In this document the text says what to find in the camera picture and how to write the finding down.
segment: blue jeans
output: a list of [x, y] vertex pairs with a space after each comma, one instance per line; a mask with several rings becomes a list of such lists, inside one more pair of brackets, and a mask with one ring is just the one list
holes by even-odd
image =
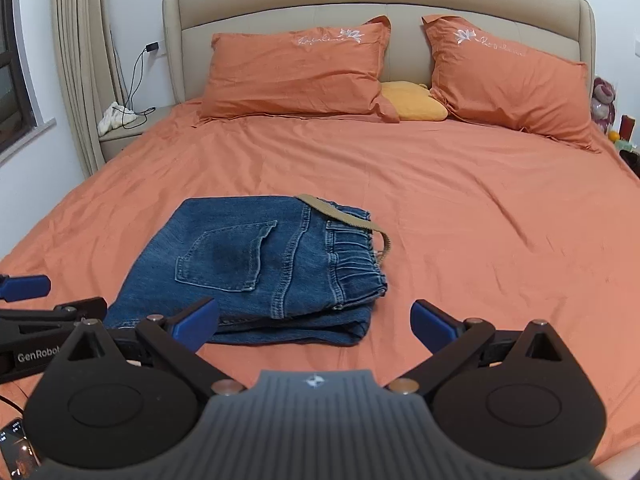
[[370, 231], [289, 196], [191, 198], [135, 261], [105, 324], [131, 327], [212, 296], [220, 322], [211, 342], [346, 346], [366, 334], [385, 293]]

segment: white wall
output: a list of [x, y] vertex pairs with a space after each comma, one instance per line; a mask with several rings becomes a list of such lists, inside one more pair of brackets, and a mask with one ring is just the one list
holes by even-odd
[[[127, 85], [133, 65], [145, 45], [164, 39], [162, 0], [108, 0], [111, 32]], [[145, 76], [134, 98], [136, 111], [174, 104], [166, 56], [145, 54]], [[137, 68], [139, 77], [140, 65]]]
[[56, 70], [50, 0], [20, 0], [19, 7], [36, 99], [44, 121], [57, 125], [0, 164], [0, 258], [84, 179]]
[[[136, 57], [147, 43], [163, 38], [162, 0], [109, 0], [113, 38], [127, 87]], [[587, 0], [596, 17], [596, 73], [618, 88], [620, 115], [639, 119], [640, 57], [634, 55], [634, 39], [640, 37], [640, 0]], [[145, 79], [136, 93], [136, 108], [166, 106], [174, 102], [166, 56], [145, 67]]]

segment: screw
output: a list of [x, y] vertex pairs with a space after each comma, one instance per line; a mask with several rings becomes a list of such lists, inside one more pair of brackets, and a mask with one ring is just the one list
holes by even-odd
[[400, 377], [391, 381], [387, 388], [395, 394], [408, 395], [417, 392], [420, 389], [420, 383], [407, 377]]
[[244, 390], [244, 386], [233, 379], [220, 379], [211, 385], [211, 389], [218, 395], [235, 395]]

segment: bed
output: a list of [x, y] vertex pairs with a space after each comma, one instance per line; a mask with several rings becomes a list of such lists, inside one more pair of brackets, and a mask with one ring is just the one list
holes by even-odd
[[[264, 368], [370, 368], [385, 384], [429, 355], [409, 327], [416, 298], [500, 329], [545, 318], [606, 405], [594, 460], [640, 442], [640, 242], [617, 226], [640, 216], [640, 188], [604, 138], [594, 139], [601, 152], [590, 153], [455, 120], [198, 120], [215, 32], [348, 27], [386, 14], [392, 35], [382, 80], [428, 85], [433, 60], [420, 17], [437, 12], [581, 60], [592, 85], [594, 17], [585, 0], [163, 0], [177, 106], [0, 262], [0, 272], [51, 278], [48, 298], [20, 307], [91, 296], [113, 302], [138, 254], [186, 198], [309, 193], [371, 211], [394, 241], [383, 266], [389, 291], [366, 338], [351, 348], [205, 345], [202, 357], [244, 384]], [[35, 383], [1, 389], [15, 397], [18, 386], [29, 393]]]

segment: ridged grip surface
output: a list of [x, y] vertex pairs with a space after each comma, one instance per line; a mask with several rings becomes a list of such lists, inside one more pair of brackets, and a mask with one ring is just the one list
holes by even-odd
[[524, 471], [477, 459], [447, 439], [420, 397], [380, 388], [368, 370], [263, 372], [250, 390], [213, 397], [190, 435], [148, 463], [87, 471], [47, 461], [33, 478], [605, 480], [588, 460]]

